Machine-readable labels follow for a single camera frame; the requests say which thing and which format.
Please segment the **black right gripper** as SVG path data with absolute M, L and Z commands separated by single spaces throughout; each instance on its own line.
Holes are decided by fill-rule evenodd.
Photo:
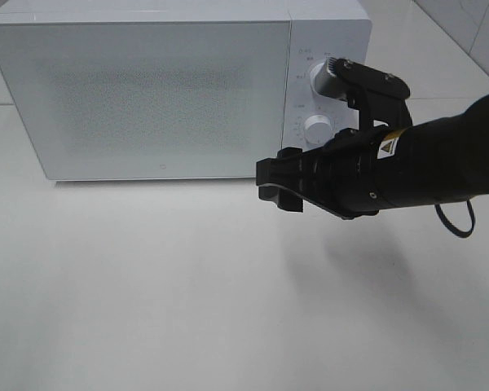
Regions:
M 379 146 L 390 131 L 386 125 L 366 132 L 346 128 L 322 147 L 279 150 L 256 163 L 259 199 L 298 213 L 306 201 L 342 220 L 395 209 L 376 168 Z

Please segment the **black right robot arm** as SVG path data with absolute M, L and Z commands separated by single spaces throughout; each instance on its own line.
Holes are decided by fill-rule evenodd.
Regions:
M 339 218 L 489 195 L 489 95 L 458 116 L 400 130 L 344 129 L 322 147 L 285 148 L 256 164 L 261 200 Z

